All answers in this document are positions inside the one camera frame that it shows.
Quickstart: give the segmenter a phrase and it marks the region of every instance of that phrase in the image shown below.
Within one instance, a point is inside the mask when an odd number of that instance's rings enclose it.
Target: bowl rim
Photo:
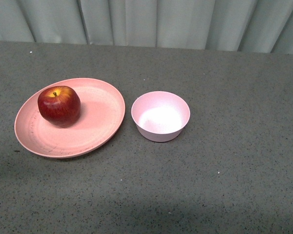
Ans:
[[[163,133],[163,134],[161,134],[161,133],[156,133],[156,132],[152,132],[152,131],[148,131],[148,130],[144,129],[140,124],[138,124],[138,122],[135,120],[135,118],[134,118],[134,116],[133,116],[133,108],[134,108],[134,106],[136,105],[137,101],[138,101],[139,99],[141,99],[143,96],[150,95],[150,94],[152,94],[152,93],[167,93],[167,94],[170,94],[170,95],[176,96],[177,98],[179,98],[179,99],[185,104],[185,106],[186,106],[186,108],[187,108],[187,110],[188,110],[188,118],[186,119],[185,123],[182,124],[181,127],[180,127],[177,131],[169,132],[169,133]],[[144,131],[147,131],[147,132],[152,133],[152,134],[157,134],[157,135],[173,134],[173,133],[176,133],[176,132],[182,130],[182,129],[187,125],[187,123],[189,122],[189,120],[190,120],[190,116],[191,116],[191,111],[190,111],[190,107],[189,107],[189,105],[187,104],[187,102],[186,102],[182,97],[180,97],[180,96],[178,96],[178,95],[176,95],[176,94],[174,94],[174,93],[167,92],[167,91],[151,91],[151,92],[148,92],[148,93],[142,94],[141,96],[139,96],[139,97],[133,102],[133,104],[132,104],[132,106],[131,106],[131,117],[132,117],[133,121],[135,122],[135,124],[136,124],[137,126],[139,126],[141,129],[143,129]]]

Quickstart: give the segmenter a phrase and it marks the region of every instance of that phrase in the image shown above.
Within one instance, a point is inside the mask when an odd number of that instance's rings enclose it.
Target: red apple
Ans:
[[[77,93],[68,86],[47,88],[38,97],[41,116],[60,127],[68,127],[78,120],[80,106]]]

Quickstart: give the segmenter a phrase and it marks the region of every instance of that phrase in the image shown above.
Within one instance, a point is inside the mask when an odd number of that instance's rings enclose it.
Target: white curtain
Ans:
[[[0,0],[0,40],[293,54],[293,0]]]

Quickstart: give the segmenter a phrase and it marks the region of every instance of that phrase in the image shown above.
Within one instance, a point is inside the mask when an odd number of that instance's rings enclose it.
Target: curtain fold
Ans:
[[[293,54],[293,0],[0,0],[0,40]]]

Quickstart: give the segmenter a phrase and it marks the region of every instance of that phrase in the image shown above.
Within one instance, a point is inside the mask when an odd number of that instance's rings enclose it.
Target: table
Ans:
[[[69,78],[122,93],[119,130],[84,156],[27,151],[18,110]],[[157,90],[191,110],[166,143],[130,113]],[[0,233],[293,233],[293,55],[0,42]]]

